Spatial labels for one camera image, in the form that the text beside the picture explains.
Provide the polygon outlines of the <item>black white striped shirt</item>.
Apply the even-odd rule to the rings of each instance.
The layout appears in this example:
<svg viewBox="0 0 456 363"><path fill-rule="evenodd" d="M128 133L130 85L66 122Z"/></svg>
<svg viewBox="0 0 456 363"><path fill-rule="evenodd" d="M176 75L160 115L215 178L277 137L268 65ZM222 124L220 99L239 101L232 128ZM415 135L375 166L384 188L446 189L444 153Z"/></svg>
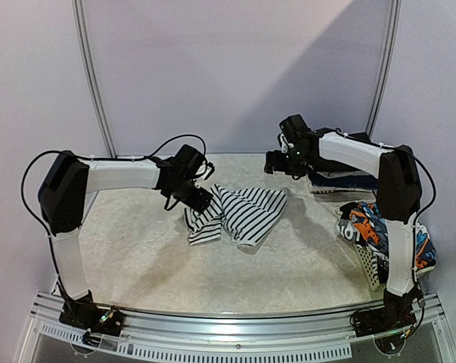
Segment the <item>black white striped shirt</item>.
<svg viewBox="0 0 456 363"><path fill-rule="evenodd" d="M190 246L221 239L225 232L236 247L255 249L278 223L287 204L283 190L243 188L229 190L214 184L212 200L203 212L186 207L184 221Z"/></svg>

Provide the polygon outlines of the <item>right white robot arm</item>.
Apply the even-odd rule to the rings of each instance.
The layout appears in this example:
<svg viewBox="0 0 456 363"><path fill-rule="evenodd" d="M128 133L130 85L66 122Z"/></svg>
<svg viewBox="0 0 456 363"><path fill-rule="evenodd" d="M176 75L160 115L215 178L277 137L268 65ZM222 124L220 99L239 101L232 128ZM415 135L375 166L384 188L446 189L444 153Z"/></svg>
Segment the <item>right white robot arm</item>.
<svg viewBox="0 0 456 363"><path fill-rule="evenodd" d="M390 296L407 296L416 286L416 242L413 230L420 211L422 186L418 159L402 145L390 147L361 141L333 129L282 126L281 146L267 153L265 171L304 173L318 161L333 161L366 172L378 180L377 206L386 220L389 244Z"/></svg>

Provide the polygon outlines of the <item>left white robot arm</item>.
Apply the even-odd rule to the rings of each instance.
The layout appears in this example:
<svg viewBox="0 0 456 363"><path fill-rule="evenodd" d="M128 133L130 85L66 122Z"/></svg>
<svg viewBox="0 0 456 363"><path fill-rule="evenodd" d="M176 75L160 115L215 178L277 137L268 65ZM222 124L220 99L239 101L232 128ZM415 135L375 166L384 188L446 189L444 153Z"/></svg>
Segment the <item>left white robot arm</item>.
<svg viewBox="0 0 456 363"><path fill-rule="evenodd" d="M63 295L74 300L69 316L82 328L98 322L98 312L84 298L88 295L79 247L86 204L90 194L119 189L148 189L165 197L164 208L171 210L183 203L195 212L203 212L212 194L198 186L203 175L210 177L213 166L197 149L183 145L173 157L130 158L83 157L61 150L51 165L38 193L42 219L51 235L53 257Z"/></svg>

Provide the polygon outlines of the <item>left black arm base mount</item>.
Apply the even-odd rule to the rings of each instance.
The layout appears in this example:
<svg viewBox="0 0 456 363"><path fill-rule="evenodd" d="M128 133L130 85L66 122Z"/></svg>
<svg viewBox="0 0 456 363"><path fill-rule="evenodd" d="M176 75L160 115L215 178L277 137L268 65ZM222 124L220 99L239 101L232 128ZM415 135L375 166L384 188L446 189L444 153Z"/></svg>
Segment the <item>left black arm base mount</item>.
<svg viewBox="0 0 456 363"><path fill-rule="evenodd" d="M125 314L115 307L103 309L94 302L92 292L77 300L67 298L59 322L71 327L90 330L94 334L119 337L123 330Z"/></svg>

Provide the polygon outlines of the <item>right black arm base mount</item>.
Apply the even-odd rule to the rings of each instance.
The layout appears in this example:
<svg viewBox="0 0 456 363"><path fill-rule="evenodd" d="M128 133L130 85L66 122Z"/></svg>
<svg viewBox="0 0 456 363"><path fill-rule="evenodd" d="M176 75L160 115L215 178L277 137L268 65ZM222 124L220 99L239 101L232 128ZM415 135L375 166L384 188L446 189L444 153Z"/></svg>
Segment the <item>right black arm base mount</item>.
<svg viewBox="0 0 456 363"><path fill-rule="evenodd" d="M383 291L383 306L378 309L363 308L352 313L349 319L355 335L365 337L373 334L398 332L406 340L419 329L425 315L425 299L417 284L402 296Z"/></svg>

